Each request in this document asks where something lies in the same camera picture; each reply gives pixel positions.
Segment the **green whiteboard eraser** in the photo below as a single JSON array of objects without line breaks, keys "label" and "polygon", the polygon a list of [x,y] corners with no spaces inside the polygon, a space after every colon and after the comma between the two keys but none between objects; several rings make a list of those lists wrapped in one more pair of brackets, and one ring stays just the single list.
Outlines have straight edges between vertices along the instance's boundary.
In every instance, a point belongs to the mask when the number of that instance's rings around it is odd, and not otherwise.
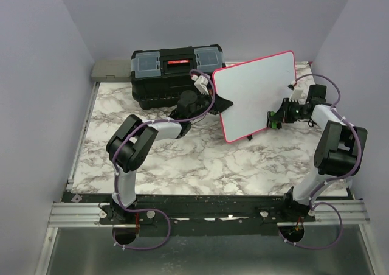
[{"label": "green whiteboard eraser", "polygon": [[267,112],[267,127],[274,130],[279,130],[282,128],[281,120],[277,116],[276,112]]}]

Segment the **pink framed whiteboard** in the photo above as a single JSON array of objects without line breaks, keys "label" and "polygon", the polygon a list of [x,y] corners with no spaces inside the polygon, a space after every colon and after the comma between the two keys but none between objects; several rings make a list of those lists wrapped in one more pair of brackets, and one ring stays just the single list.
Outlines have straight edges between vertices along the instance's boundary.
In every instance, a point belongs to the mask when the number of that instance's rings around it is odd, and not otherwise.
[{"label": "pink framed whiteboard", "polygon": [[213,72],[218,96],[233,102],[220,114],[228,143],[267,128],[267,113],[277,111],[292,91],[296,79],[295,55],[291,50],[234,64]]}]

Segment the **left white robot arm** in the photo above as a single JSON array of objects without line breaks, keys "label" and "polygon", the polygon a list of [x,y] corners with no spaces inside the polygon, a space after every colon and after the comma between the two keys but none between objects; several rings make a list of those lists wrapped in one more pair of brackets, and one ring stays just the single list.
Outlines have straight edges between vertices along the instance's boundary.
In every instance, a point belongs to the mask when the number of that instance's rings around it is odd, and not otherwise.
[{"label": "left white robot arm", "polygon": [[192,122],[207,114],[220,114],[233,106],[231,100],[217,94],[198,95],[184,91],[171,114],[160,120],[143,120],[129,115],[106,145],[109,160],[115,170],[114,193],[117,203],[114,216],[121,223],[129,223],[135,214],[135,181],[137,169],[144,163],[156,141],[180,139],[191,129]]}]

